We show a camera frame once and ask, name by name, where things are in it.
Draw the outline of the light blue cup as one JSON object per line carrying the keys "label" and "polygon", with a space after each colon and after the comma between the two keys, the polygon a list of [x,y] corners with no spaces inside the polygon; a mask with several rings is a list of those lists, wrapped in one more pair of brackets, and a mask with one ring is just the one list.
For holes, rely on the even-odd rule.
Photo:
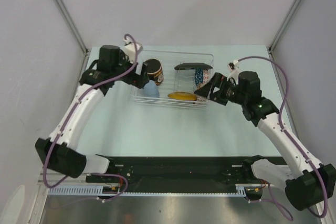
{"label": "light blue cup", "polygon": [[142,94],[143,94],[143,96],[149,97],[149,98],[159,98],[160,97],[158,87],[153,80],[150,80],[143,87]]}

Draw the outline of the red black mug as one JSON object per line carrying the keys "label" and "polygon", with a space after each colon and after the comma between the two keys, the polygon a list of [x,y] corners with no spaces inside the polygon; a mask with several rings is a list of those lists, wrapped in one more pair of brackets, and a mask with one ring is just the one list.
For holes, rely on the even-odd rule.
{"label": "red black mug", "polygon": [[154,81],[155,84],[159,86],[164,80],[161,62],[152,58],[146,60],[145,63],[147,65],[147,74],[149,79]]}

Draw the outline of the blue white patterned bowl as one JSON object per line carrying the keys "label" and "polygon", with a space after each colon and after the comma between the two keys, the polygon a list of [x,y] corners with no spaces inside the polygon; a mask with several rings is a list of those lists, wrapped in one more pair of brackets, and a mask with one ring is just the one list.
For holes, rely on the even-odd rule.
{"label": "blue white patterned bowl", "polygon": [[194,81],[196,88],[199,89],[203,87],[211,78],[210,72],[208,69],[197,68],[195,70]]}

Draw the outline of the yellow round patterned plate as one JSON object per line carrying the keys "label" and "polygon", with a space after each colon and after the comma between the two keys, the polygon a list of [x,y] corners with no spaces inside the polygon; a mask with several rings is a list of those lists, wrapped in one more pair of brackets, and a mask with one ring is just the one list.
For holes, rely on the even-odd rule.
{"label": "yellow round patterned plate", "polygon": [[176,91],[168,94],[170,99],[182,100],[182,101],[196,101],[197,96],[193,93]]}

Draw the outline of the clear plastic dish rack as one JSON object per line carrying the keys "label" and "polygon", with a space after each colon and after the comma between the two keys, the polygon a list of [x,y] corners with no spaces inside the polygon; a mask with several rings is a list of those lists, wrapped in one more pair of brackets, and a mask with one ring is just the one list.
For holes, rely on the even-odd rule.
{"label": "clear plastic dish rack", "polygon": [[212,54],[164,51],[164,50],[144,50],[139,55],[139,62],[148,59],[157,59],[162,64],[164,80],[158,86],[159,98],[149,98],[142,94],[143,89],[132,88],[133,99],[140,104],[150,104],[159,106],[172,106],[177,108],[204,108],[208,103],[196,103],[196,101],[182,101],[170,99],[168,94],[176,91],[194,93],[197,89],[194,81],[194,70],[174,70],[174,67],[185,62],[202,62],[214,65]]}

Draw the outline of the black floral square plate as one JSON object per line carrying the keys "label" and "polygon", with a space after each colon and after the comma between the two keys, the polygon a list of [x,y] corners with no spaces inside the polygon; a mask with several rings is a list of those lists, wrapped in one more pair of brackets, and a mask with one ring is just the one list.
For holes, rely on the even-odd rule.
{"label": "black floral square plate", "polygon": [[209,70],[213,67],[211,65],[202,63],[202,62],[185,62],[181,63],[174,67],[174,70],[196,70],[196,69],[202,69],[202,70]]}

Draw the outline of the brown white patterned bowl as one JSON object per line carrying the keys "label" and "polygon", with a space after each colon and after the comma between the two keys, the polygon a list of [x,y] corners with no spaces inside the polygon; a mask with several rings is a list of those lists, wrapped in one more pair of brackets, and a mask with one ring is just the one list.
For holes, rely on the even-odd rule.
{"label": "brown white patterned bowl", "polygon": [[208,99],[207,98],[204,98],[202,96],[197,96],[197,100],[196,100],[196,103],[207,103],[208,102]]}

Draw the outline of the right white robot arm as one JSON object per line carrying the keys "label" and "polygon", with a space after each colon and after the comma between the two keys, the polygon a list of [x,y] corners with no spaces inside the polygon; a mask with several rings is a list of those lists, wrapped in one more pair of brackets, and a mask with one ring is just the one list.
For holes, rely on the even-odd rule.
{"label": "right white robot arm", "polygon": [[335,188],[335,167],[323,163],[280,122],[281,115],[274,103],[262,96],[256,72],[243,71],[237,83],[215,73],[195,94],[221,105],[232,102],[242,107],[247,121],[263,132],[276,147],[289,171],[256,156],[242,169],[243,179],[254,183],[263,179],[283,190],[297,210],[305,210],[320,202],[326,203]]}

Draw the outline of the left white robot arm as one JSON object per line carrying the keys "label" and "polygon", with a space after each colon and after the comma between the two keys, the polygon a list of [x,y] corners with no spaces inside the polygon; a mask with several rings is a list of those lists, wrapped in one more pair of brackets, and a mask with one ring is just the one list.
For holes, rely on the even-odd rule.
{"label": "left white robot arm", "polygon": [[97,173],[105,182],[115,178],[116,169],[107,157],[81,154],[77,148],[93,111],[115,82],[122,81],[138,89],[148,83],[146,64],[137,73],[137,59],[142,49],[137,42],[128,42],[124,48],[100,47],[98,58],[83,72],[64,117],[47,139],[39,138],[35,143],[44,170],[53,170],[71,178]]}

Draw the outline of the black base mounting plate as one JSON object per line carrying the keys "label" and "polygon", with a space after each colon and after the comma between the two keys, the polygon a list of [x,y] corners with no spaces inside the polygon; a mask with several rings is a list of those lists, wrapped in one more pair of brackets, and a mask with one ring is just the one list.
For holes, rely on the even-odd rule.
{"label": "black base mounting plate", "polygon": [[232,180],[255,180],[250,166],[261,159],[273,161],[273,157],[109,157],[107,174],[126,177],[130,184],[143,178],[201,179],[228,184]]}

